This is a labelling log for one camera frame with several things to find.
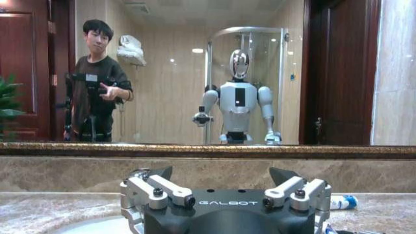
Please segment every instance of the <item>white towel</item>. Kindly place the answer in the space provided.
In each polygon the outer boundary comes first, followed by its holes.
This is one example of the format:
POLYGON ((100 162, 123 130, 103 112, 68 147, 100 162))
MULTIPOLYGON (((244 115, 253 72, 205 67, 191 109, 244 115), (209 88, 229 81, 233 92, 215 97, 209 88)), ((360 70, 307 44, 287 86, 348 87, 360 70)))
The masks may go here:
POLYGON ((117 56, 133 65, 145 66, 144 52, 140 41, 131 35, 120 37, 117 56))

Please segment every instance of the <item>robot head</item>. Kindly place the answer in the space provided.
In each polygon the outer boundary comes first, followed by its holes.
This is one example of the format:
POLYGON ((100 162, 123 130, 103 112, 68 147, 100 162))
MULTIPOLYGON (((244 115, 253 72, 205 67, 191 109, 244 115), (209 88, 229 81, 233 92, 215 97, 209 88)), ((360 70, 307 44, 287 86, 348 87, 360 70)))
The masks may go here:
POLYGON ((249 58, 241 50, 235 50, 229 58, 229 71, 233 78, 244 79, 247 76, 249 58))

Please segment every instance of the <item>toothpaste tube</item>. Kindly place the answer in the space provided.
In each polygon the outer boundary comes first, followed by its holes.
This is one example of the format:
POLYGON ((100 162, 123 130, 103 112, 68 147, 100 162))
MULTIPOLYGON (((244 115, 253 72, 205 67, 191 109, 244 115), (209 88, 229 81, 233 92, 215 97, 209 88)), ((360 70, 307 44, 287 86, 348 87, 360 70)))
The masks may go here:
POLYGON ((357 198, 351 195, 331 196, 331 210, 348 210, 357 206, 357 198))

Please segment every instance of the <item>potted plant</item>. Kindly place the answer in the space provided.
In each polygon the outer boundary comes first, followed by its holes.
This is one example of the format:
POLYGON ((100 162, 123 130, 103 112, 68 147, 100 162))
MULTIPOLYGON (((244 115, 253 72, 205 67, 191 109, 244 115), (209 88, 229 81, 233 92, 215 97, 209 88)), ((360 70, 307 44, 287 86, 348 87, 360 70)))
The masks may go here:
POLYGON ((8 80, 0 76, 0 141, 13 138, 12 134, 5 133, 5 130, 15 123, 16 117, 24 114, 19 110, 20 103, 16 101, 17 86, 20 85, 15 83, 13 75, 9 76, 8 80))

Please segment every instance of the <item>young man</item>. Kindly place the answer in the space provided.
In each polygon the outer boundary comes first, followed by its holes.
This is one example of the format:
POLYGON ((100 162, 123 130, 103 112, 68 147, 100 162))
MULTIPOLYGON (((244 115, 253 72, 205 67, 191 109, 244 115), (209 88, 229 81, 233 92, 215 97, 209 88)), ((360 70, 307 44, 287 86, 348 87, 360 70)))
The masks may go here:
POLYGON ((76 140, 91 141, 93 125, 96 141, 111 142, 113 122, 111 114, 116 108, 116 102, 132 101, 133 99, 131 82, 119 63, 105 53, 107 45, 113 36, 113 31, 107 23, 97 19, 88 20, 84 23, 83 31, 89 55, 81 57, 77 61, 76 76, 84 77, 84 80, 87 77, 99 77, 101 80, 104 78, 104 81, 115 83, 115 86, 105 85, 105 82, 101 82, 100 86, 107 92, 97 94, 96 97, 89 97, 85 81, 81 79, 73 80, 73 136, 76 140))

